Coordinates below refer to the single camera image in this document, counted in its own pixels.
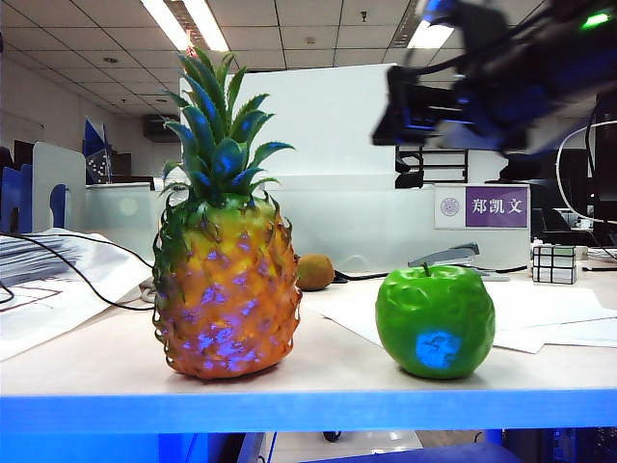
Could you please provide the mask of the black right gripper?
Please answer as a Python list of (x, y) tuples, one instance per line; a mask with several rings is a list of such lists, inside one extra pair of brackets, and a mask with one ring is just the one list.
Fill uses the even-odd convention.
[(375, 146), (421, 146), (441, 123), (462, 123), (462, 104), (452, 90), (419, 85), (411, 68), (387, 71), (388, 102), (371, 135)]

